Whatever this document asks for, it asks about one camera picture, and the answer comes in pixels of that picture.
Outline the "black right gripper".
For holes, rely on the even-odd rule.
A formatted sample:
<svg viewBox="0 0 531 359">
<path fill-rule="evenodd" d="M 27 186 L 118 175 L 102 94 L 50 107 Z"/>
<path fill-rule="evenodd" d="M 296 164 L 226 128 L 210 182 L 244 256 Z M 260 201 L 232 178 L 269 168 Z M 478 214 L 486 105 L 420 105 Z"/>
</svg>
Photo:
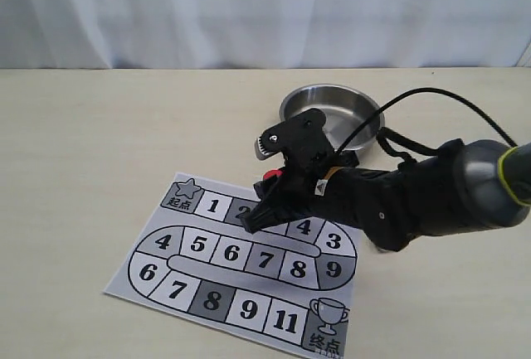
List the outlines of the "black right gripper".
<svg viewBox="0 0 531 359">
<path fill-rule="evenodd" d="M 256 233 L 286 222 L 317 217 L 344 223 L 344 188 L 333 182 L 344 170 L 344 156 L 327 161 L 318 170 L 308 172 L 284 165 L 275 182 L 262 179 L 253 185 L 259 203 L 241 217 L 244 229 Z"/>
</svg>

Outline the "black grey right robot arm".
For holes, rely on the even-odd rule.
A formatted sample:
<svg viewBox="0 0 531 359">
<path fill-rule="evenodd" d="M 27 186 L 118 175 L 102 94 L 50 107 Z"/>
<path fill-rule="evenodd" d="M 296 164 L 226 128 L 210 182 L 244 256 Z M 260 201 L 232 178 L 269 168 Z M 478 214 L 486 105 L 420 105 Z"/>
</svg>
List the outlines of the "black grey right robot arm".
<svg viewBox="0 0 531 359">
<path fill-rule="evenodd" d="M 322 176 L 284 167 L 256 184 L 258 205 L 242 219 L 256 233 L 316 217 L 362 230 L 383 251 L 413 240 L 520 225 L 530 214 L 530 146 L 449 141 L 436 155 L 394 171 L 330 167 Z"/>
</svg>

